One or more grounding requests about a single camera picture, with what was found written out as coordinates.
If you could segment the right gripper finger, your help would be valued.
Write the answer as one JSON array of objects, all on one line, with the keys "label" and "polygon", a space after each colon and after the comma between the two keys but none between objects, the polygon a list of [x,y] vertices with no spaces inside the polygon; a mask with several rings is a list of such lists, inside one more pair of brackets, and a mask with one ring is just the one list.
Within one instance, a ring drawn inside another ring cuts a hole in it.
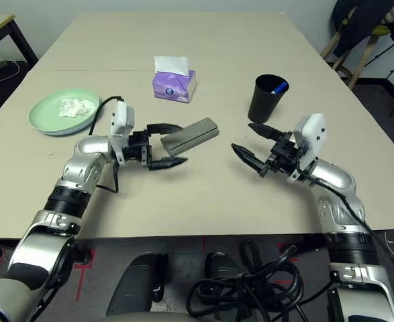
[{"label": "right gripper finger", "polygon": [[249,123],[248,127],[250,127],[259,136],[262,136],[268,140],[277,141],[279,139],[279,130],[271,126],[259,123]]},{"label": "right gripper finger", "polygon": [[239,157],[239,159],[241,159],[241,161],[243,161],[253,170],[257,172],[267,171],[266,164],[263,161],[259,160],[253,152],[237,144],[231,144],[231,147],[234,153]]}]

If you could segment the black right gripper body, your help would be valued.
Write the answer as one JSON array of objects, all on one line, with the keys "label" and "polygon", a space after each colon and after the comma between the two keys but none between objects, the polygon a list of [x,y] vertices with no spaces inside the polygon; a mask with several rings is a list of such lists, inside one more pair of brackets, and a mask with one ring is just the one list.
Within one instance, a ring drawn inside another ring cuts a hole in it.
[{"label": "black right gripper body", "polygon": [[268,172],[282,172],[288,176],[294,173],[298,149],[295,142],[291,141],[292,135],[291,132],[285,132],[275,139],[269,157],[259,171],[260,176],[266,176]]}]

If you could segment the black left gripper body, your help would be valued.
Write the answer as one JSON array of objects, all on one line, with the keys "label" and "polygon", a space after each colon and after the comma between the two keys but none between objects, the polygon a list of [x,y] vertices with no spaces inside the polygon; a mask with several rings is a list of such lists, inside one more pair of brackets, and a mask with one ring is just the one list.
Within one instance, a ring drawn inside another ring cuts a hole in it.
[{"label": "black left gripper body", "polygon": [[128,138],[128,160],[138,161],[149,166],[152,161],[150,133],[147,129],[134,131]]}]

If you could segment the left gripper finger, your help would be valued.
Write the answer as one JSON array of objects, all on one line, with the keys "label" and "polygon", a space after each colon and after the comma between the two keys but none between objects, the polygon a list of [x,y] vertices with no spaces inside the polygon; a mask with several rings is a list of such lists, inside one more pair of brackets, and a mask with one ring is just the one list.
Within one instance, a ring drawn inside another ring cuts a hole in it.
[{"label": "left gripper finger", "polygon": [[148,163],[148,169],[149,170],[168,169],[178,166],[179,164],[182,164],[186,161],[187,161],[186,158],[181,158],[181,157],[166,157],[159,160],[151,160]]},{"label": "left gripper finger", "polygon": [[152,134],[172,134],[178,131],[181,131],[183,128],[179,125],[169,124],[169,123],[156,123],[156,124],[148,124],[147,131],[149,135]]}]

